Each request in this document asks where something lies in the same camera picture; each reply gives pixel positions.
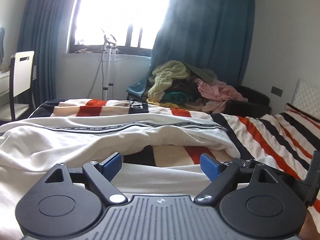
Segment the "white sweatpants with black stripe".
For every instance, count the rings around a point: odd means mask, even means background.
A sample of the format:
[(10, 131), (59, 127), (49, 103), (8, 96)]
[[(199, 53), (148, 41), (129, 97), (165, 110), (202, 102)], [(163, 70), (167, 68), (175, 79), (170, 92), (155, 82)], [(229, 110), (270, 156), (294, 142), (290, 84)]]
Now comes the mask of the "white sweatpants with black stripe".
[(114, 152), (131, 157), (146, 146), (164, 146), (164, 159), (184, 146), (240, 157), (225, 128), (211, 120), (165, 114), (30, 118), (1, 126), (1, 239), (20, 239), (15, 207), (57, 163), (81, 167)]

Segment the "pile of clothes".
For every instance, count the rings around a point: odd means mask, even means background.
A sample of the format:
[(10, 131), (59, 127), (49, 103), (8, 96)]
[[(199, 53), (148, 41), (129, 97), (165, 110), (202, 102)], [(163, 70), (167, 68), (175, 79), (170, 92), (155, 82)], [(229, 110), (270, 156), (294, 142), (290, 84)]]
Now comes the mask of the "pile of clothes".
[(152, 70), (139, 90), (129, 89), (128, 98), (206, 113), (222, 113), (230, 102), (248, 102), (234, 87), (219, 81), (212, 70), (175, 60)]

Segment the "striped orange black white blanket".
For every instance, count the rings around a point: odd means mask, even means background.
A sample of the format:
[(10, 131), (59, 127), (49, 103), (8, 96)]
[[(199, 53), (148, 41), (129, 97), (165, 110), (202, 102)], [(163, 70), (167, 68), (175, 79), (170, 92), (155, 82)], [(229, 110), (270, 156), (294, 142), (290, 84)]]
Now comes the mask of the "striped orange black white blanket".
[(56, 116), (110, 116), (124, 114), (166, 114), (217, 122), (227, 130), (242, 159), (267, 162), (289, 175), (304, 179), (314, 151), (319, 150), (319, 120), (286, 105), (283, 113), (260, 118), (230, 114), (207, 114), (176, 105), (160, 106), (145, 101), (55, 99), (41, 104), (32, 118)]

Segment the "black sofa chair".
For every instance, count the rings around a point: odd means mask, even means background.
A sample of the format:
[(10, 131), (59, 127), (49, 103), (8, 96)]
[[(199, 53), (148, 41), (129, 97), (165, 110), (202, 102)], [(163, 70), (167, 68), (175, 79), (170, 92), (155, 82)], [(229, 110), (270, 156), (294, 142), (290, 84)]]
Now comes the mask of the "black sofa chair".
[(247, 101), (229, 100), (226, 103), (224, 114), (242, 117), (260, 118), (265, 114), (271, 114), (270, 99), (265, 94), (254, 89), (238, 86), (236, 90)]

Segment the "white quilted headboard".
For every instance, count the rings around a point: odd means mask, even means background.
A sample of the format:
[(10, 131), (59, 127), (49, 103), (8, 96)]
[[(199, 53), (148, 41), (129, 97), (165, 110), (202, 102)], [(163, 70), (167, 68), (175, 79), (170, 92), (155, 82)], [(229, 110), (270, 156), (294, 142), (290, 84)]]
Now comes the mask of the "white quilted headboard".
[(299, 79), (292, 99), (292, 105), (299, 110), (319, 119), (320, 88), (302, 79)]

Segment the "white black chair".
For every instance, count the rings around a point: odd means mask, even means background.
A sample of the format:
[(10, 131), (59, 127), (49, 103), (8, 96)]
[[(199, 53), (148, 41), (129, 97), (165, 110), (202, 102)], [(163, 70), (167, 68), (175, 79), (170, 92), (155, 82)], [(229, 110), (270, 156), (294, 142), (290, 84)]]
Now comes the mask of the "white black chair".
[[(35, 51), (16, 52), (10, 61), (9, 102), (1, 106), (1, 121), (11, 122), (34, 109), (31, 84)], [(17, 103), (16, 98), (27, 92), (28, 103)]]

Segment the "white dresser with drawers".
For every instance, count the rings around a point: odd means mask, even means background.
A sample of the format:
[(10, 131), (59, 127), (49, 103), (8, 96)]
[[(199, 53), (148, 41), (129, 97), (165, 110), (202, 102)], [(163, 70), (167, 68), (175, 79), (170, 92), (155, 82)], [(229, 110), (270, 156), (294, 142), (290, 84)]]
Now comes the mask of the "white dresser with drawers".
[(1, 72), (0, 76), (0, 100), (1, 105), (5, 105), (9, 102), (10, 72)]

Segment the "right teal curtain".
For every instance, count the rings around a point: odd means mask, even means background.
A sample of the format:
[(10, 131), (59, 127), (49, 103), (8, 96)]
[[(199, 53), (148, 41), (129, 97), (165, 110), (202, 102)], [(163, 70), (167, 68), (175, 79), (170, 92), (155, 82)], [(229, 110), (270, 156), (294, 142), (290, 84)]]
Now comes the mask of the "right teal curtain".
[(141, 97), (160, 64), (181, 61), (211, 69), (218, 80), (241, 85), (252, 44), (255, 0), (170, 0), (149, 69), (127, 88)]

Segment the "teal curtain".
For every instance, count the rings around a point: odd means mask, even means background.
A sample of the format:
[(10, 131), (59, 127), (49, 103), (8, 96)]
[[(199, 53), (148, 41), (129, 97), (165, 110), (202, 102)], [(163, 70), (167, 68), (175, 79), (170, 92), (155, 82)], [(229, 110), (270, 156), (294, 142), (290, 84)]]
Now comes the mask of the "teal curtain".
[(127, 88), (141, 97), (160, 64), (181, 61), (211, 69), (218, 80), (241, 85), (252, 44), (255, 0), (170, 0), (149, 69)]
[(35, 105), (56, 97), (57, 48), (67, 0), (27, 0), (17, 51), (33, 51), (37, 78), (32, 85)]

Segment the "left teal curtain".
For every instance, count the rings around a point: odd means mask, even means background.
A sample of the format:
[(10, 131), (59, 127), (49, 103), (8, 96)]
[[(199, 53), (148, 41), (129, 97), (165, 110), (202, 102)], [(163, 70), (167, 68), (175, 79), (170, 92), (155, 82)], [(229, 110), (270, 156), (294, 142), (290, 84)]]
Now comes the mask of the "left teal curtain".
[(57, 48), (67, 0), (27, 0), (17, 51), (33, 51), (37, 78), (32, 85), (35, 105), (56, 97)]

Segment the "grey wall socket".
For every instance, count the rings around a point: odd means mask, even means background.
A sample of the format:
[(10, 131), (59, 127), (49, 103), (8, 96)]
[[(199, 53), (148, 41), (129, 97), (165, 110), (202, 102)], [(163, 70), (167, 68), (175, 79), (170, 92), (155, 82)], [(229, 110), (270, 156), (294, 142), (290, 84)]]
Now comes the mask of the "grey wall socket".
[(276, 95), (276, 96), (278, 96), (278, 97), (281, 97), (282, 94), (283, 94), (283, 90), (280, 89), (280, 88), (278, 88), (278, 87), (272, 86), (272, 88), (271, 88), (271, 93), (274, 94), (274, 95)]

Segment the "window with dark frame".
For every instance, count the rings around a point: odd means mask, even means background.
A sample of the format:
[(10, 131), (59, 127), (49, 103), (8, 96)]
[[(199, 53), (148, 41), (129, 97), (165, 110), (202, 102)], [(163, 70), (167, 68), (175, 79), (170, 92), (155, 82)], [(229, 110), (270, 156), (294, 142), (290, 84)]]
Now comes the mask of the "window with dark frame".
[(75, 0), (70, 53), (99, 53), (103, 44), (119, 53), (150, 57), (170, 0)]

